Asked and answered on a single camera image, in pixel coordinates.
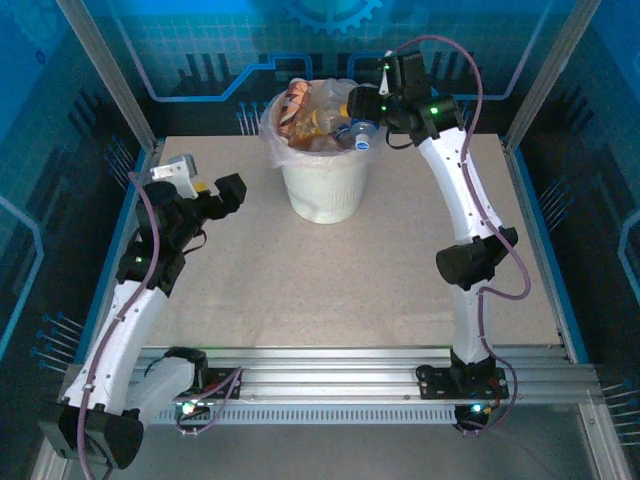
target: green led light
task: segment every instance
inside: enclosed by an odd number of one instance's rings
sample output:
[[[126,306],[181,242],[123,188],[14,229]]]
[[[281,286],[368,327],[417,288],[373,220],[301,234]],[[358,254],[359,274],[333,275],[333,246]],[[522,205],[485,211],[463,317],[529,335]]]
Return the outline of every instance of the green led light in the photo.
[[[196,409],[196,406],[191,403],[191,402],[187,402],[182,404],[182,414],[183,415],[191,415],[194,410]]]

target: plastic bag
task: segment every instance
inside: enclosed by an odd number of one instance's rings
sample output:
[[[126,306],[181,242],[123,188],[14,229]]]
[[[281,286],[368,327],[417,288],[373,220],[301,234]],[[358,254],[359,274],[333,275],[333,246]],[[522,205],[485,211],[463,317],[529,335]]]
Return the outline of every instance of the plastic bag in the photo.
[[[349,92],[357,84],[352,80],[312,80],[314,92],[319,92],[321,98],[318,101],[338,100],[347,101]],[[303,152],[286,145],[277,132],[277,115],[282,107],[283,94],[276,95],[260,118],[259,136],[265,142],[269,152],[272,168],[307,167],[307,168],[345,168],[354,165],[362,165],[377,160],[384,143],[384,129],[381,127],[378,134],[372,139],[368,150],[338,150],[335,152]],[[314,104],[311,97],[310,106]]]

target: trash bin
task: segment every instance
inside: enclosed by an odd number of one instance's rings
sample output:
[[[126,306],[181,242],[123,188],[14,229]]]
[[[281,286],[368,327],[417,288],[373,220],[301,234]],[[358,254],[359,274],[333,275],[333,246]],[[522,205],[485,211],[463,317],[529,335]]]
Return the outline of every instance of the trash bin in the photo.
[[[325,80],[311,81],[314,91],[318,91],[323,82]],[[284,95],[280,94],[265,110],[260,120],[260,136],[269,150],[271,165],[282,168],[291,206],[298,215],[314,223],[346,220],[360,205],[368,165],[379,155],[383,135],[378,132],[365,151],[296,150],[285,145],[277,134],[278,112],[283,101]]]

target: gear graphic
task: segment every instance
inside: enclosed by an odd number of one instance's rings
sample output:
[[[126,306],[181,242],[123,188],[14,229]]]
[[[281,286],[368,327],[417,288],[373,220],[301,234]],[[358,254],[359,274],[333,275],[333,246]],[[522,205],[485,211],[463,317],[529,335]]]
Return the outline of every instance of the gear graphic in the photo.
[[[58,32],[60,18],[55,0],[0,0],[0,15],[7,10],[36,48],[46,46]]]
[[[288,18],[298,20],[301,28],[311,27],[313,33],[325,31],[328,35],[360,27],[360,22],[370,20],[372,10],[381,6],[381,0],[286,0],[284,4]]]

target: trash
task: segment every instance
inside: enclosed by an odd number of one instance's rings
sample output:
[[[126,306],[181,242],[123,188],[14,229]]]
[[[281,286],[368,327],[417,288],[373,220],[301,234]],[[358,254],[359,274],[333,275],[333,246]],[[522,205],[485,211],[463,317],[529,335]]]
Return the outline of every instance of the trash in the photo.
[[[319,135],[313,137],[309,145],[309,152],[335,152],[341,150],[340,146],[333,138],[333,135]]]
[[[355,146],[355,138],[351,134],[351,128],[343,123],[336,128],[331,135],[342,150],[351,150]]]
[[[355,137],[356,149],[369,150],[371,139],[378,133],[378,127],[364,120],[355,121],[351,126],[351,135]]]
[[[284,94],[284,102],[278,118],[278,135],[285,143],[289,143],[296,123],[304,116],[312,87],[309,82],[301,78],[294,78],[289,82],[289,88]]]
[[[305,145],[309,138],[331,133],[348,120],[349,114],[346,104],[328,102],[296,122],[289,145],[298,148],[299,145]]]
[[[349,91],[356,86],[354,82],[335,79],[310,83],[313,94],[308,110],[311,111],[329,102],[345,104]],[[322,103],[316,103],[318,94],[326,95]],[[271,166],[282,167],[291,206],[301,217],[315,223],[330,224],[347,219],[357,210],[364,195],[368,166],[382,151],[385,132],[377,131],[372,124],[369,126],[373,130],[359,131],[361,135],[368,135],[368,149],[358,150],[354,148],[351,120],[340,115],[338,127],[331,133],[309,138],[308,144],[293,148],[289,139],[278,135],[277,130],[285,101],[285,94],[271,101],[260,119],[260,138],[267,146]]]

